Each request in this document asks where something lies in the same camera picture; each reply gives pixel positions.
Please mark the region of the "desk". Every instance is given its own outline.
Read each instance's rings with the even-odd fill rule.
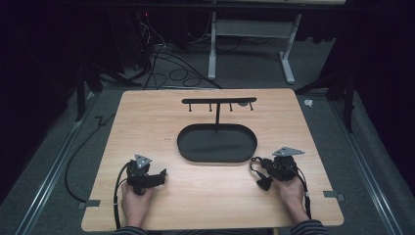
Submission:
[[[150,174],[167,169],[164,185],[157,187],[143,228],[149,230],[213,229],[290,226],[288,212],[276,187],[262,191],[250,161],[241,164],[195,164],[182,158],[177,135],[187,125],[214,123],[215,112],[208,105],[193,105],[189,112],[181,103],[187,98],[256,97],[254,110],[233,105],[222,107],[221,123],[238,123],[256,135],[255,156],[272,158],[275,150],[287,146],[304,150],[295,160],[305,174],[313,218],[325,225],[340,225],[343,215],[291,89],[164,90],[127,91],[123,94],[113,129],[101,161],[90,200],[99,207],[86,209],[85,231],[115,230],[113,193],[116,177],[135,154],[152,159]],[[124,223],[122,211],[121,224]]]

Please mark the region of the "gray carpet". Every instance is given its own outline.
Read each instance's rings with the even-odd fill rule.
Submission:
[[[290,62],[296,78],[295,85],[288,85],[282,73],[281,65],[276,61],[278,50],[284,44],[281,41],[263,43],[260,40],[250,40],[235,50],[233,44],[223,43],[218,47],[216,83],[223,88],[280,88],[297,89],[315,80],[324,64],[332,43],[313,44],[310,41],[296,42],[290,56]],[[208,49],[190,47],[180,50],[169,46],[166,52],[180,57],[191,64],[201,74],[208,73]],[[154,73],[169,74],[179,69],[176,64],[166,60],[157,60]],[[183,71],[173,73],[173,78],[179,77]],[[159,86],[163,81],[158,75],[151,78],[149,87]],[[182,86],[183,81],[168,80],[165,85]],[[202,81],[199,87],[213,87]],[[96,94],[97,101],[85,118],[72,147],[69,156],[97,128],[98,120],[109,118],[116,112],[117,104],[124,90],[131,88],[111,83],[105,84],[101,94]],[[322,158],[327,174],[334,190],[343,194],[345,201],[339,202],[345,217],[341,226],[329,227],[331,234],[388,234],[378,213],[373,199],[368,192],[365,181],[358,170],[358,164],[353,157],[353,151],[347,142],[347,135],[342,130],[342,123],[334,115],[332,103],[326,101],[324,90],[298,96],[310,132],[317,150]],[[304,99],[312,99],[314,105],[309,108],[303,104]],[[392,164],[385,148],[377,136],[358,96],[354,102],[353,130],[359,147],[368,161],[374,175],[379,179],[379,185],[392,206],[402,234],[415,231],[415,203],[412,194]],[[0,208],[0,234],[14,234],[33,199],[47,176],[61,147],[65,143],[76,118],[75,97],[69,100],[69,108],[54,123],[42,145],[33,157],[25,172]],[[80,198],[88,199],[104,152],[112,122],[100,128],[75,155],[69,169],[69,187]],[[78,208],[78,201],[67,192],[64,184],[64,173],[59,172],[59,179],[53,185],[41,213],[33,221],[30,234],[84,234],[80,224],[84,210]],[[287,234],[288,228],[280,229],[281,234]]]

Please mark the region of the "black cable on floor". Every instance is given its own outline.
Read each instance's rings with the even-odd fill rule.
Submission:
[[[115,114],[111,115],[110,117],[108,117],[104,122],[102,122],[100,125],[98,125],[98,127],[92,131],[92,133],[85,139],[85,141],[83,141],[83,143],[76,149],[76,151],[72,154],[72,156],[70,156],[69,162],[67,164],[67,168],[65,169],[65,188],[67,189],[68,193],[77,201],[79,201],[80,203],[86,203],[87,200],[85,199],[81,199],[80,197],[76,196],[69,188],[69,184],[68,184],[68,173],[69,173],[69,168],[70,168],[70,164],[72,163],[74,157],[76,156],[76,154],[79,152],[79,150],[89,141],[89,139],[94,136],[94,134],[101,129],[102,126],[106,125],[107,122],[109,122],[112,118],[115,117]]]

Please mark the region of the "metal bracket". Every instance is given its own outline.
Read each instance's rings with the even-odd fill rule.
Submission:
[[[281,149],[272,153],[273,156],[278,156],[278,157],[288,157],[292,155],[301,155],[301,154],[304,154],[304,151],[292,149],[289,147],[282,147]]]
[[[336,191],[323,191],[325,198],[337,198],[338,202],[344,202],[346,200],[343,194],[338,194]]]
[[[141,155],[135,155],[135,161],[137,162],[137,167],[139,169],[143,168],[144,166],[148,165],[152,160]]]
[[[79,209],[85,209],[85,208],[98,208],[100,207],[101,200],[88,200],[86,203],[80,203],[78,205]]]

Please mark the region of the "controller cable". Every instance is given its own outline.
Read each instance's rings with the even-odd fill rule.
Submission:
[[[85,199],[81,199],[80,197],[76,196],[69,188],[69,183],[68,183],[68,176],[69,176],[69,169],[70,169],[70,165],[73,161],[73,159],[75,158],[75,156],[77,155],[77,153],[80,151],[80,149],[82,149],[82,147],[89,141],[89,139],[92,138],[92,136],[94,136],[94,134],[101,129],[101,127],[105,126],[112,118],[115,117],[115,114],[112,114],[110,117],[108,117],[104,122],[100,122],[98,123],[98,127],[92,131],[91,134],[89,134],[89,136],[82,142],[82,144],[74,151],[74,153],[70,156],[70,159],[68,161],[67,167],[65,169],[65,175],[64,175],[64,181],[65,181],[65,188],[67,189],[67,192],[76,200],[78,200],[80,203],[86,204],[87,200]]]
[[[256,183],[258,184],[258,186],[265,190],[268,191],[269,187],[271,186],[271,182],[272,182],[272,176],[268,176],[266,177],[263,173],[259,172],[256,169],[253,169],[253,162],[255,162],[256,160],[259,160],[260,162],[263,161],[262,158],[260,157],[254,157],[251,159],[251,163],[250,163],[250,168],[252,171],[255,171],[257,173],[257,175],[261,178],[260,180],[258,180]],[[311,209],[310,209],[310,204],[311,204],[311,200],[309,198],[309,193],[308,193],[308,188],[307,188],[307,182],[305,181],[305,176],[302,173],[302,171],[297,167],[297,170],[300,171],[301,175],[299,175],[295,170],[293,170],[291,167],[289,167],[286,164],[283,164],[284,167],[288,168],[290,171],[293,172],[293,174],[299,178],[299,180],[301,181],[302,184],[302,188],[304,189],[304,201],[305,201],[305,213],[308,215],[308,217],[311,219]]]
[[[116,229],[119,229],[119,228],[121,227],[121,225],[120,225],[120,223],[119,223],[119,214],[118,214],[118,196],[116,195],[116,192],[118,191],[119,185],[121,185],[121,183],[122,183],[123,181],[125,181],[125,180],[126,180],[126,178],[125,178],[125,179],[123,179],[121,182],[119,182],[119,181],[120,181],[120,179],[121,179],[122,173],[124,172],[124,170],[125,170],[125,169],[126,169],[126,168],[130,165],[130,164],[131,164],[131,163],[127,163],[127,164],[125,164],[125,165],[122,167],[121,171],[119,172],[118,178],[116,179],[115,190],[114,190],[114,219],[115,219]]]

